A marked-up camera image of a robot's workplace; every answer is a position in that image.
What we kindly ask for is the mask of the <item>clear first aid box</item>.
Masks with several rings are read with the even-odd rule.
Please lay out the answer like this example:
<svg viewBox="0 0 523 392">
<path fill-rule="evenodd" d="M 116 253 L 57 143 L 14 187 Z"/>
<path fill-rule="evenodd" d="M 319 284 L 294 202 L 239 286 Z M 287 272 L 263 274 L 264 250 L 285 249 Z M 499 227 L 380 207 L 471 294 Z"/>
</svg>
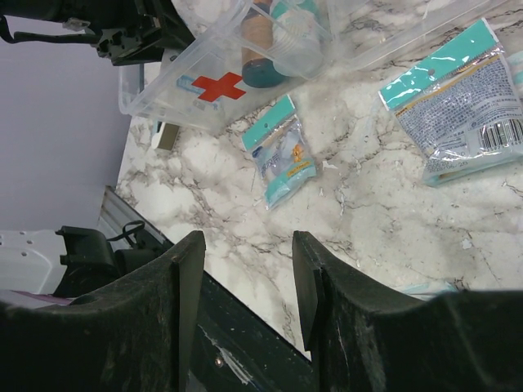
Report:
<svg viewBox="0 0 523 392">
<path fill-rule="evenodd" d="M 241 23 L 254 1 L 175 1 L 195 40 L 180 54 L 119 70 L 123 114 L 183 127 L 224 127 L 294 87 L 318 77 L 333 57 L 328 1 L 320 10 L 322 65 L 310 76 L 287 78 L 276 87 L 254 88 L 242 77 Z"/>
</svg>

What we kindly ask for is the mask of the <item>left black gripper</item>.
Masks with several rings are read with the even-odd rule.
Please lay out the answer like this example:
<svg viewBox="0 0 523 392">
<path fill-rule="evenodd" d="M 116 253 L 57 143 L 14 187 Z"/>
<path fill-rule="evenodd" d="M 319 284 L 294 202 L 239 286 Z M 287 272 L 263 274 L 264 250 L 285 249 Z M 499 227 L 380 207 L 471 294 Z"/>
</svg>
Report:
<svg viewBox="0 0 523 392">
<path fill-rule="evenodd" d="M 12 33 L 8 16 L 59 23 L 72 33 Z M 160 61 L 166 50 L 178 55 L 194 35 L 170 1 L 49 0 L 2 1 L 1 39 L 10 44 L 87 44 L 100 58 L 123 66 Z"/>
</svg>

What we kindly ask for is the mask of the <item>teal bandage packet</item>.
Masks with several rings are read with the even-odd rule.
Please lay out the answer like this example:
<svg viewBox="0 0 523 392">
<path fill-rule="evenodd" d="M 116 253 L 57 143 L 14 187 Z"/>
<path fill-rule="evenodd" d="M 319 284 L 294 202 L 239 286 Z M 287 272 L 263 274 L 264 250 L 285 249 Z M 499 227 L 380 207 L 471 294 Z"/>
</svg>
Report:
<svg viewBox="0 0 523 392">
<path fill-rule="evenodd" d="M 272 209 L 317 176 L 315 160 L 302 135 L 302 122 L 290 96 L 283 96 L 242 136 Z"/>
</svg>

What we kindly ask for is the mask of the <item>silver teal-header packet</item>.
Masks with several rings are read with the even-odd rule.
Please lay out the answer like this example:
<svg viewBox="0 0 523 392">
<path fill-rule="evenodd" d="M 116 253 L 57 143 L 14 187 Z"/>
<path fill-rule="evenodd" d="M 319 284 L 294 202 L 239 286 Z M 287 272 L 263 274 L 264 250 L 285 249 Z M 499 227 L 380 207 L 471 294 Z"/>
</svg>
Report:
<svg viewBox="0 0 523 392">
<path fill-rule="evenodd" d="M 522 102 L 503 45 L 480 19 L 379 92 L 426 159 L 429 186 L 522 157 Z"/>
</svg>

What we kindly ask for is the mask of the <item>brown orange-cap medicine bottle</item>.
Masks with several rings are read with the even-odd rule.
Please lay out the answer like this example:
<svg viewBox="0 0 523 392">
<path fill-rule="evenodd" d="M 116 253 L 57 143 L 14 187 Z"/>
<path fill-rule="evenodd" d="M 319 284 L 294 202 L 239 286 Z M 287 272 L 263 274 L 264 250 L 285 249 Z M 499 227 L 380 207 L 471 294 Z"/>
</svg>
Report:
<svg viewBox="0 0 523 392">
<path fill-rule="evenodd" d="M 241 24 L 241 36 L 250 45 L 263 51 L 272 46 L 272 22 L 266 17 L 270 13 L 271 1 L 254 1 Z M 263 74 L 270 68 L 270 60 L 263 54 L 251 49 L 242 48 L 242 75 L 250 78 L 251 74 Z"/>
</svg>

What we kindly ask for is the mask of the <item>white green-label bottle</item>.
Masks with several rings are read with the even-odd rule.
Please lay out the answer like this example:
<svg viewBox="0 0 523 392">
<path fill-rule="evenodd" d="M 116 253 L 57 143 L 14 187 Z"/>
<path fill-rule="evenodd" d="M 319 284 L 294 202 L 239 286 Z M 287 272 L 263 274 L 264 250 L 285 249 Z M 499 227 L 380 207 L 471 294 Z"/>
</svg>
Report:
<svg viewBox="0 0 523 392">
<path fill-rule="evenodd" d="M 310 76 L 322 65 L 320 10 L 316 1 L 271 1 L 266 17 L 272 22 L 272 46 L 263 51 L 246 47 L 263 54 L 270 60 L 270 68 L 262 74 L 244 78 L 254 88 L 271 88 L 287 78 Z"/>
</svg>

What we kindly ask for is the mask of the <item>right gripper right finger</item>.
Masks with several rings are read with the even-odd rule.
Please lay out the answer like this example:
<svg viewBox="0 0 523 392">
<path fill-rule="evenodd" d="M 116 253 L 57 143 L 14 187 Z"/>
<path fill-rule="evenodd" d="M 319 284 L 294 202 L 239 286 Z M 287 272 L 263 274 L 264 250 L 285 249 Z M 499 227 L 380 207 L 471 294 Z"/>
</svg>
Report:
<svg viewBox="0 0 523 392">
<path fill-rule="evenodd" d="M 339 260 L 308 232 L 294 233 L 292 253 L 318 391 L 521 390 L 521 292 L 422 301 Z"/>
</svg>

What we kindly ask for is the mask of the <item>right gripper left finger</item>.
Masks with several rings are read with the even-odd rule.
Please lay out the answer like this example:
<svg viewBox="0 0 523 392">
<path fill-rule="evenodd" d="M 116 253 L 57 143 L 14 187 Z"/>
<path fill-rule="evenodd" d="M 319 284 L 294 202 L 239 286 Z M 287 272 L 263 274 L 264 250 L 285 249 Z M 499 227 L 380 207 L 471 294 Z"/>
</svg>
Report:
<svg viewBox="0 0 523 392">
<path fill-rule="evenodd" d="M 183 391 L 204 257 L 194 231 L 68 305 L 2 304 L 2 390 Z"/>
</svg>

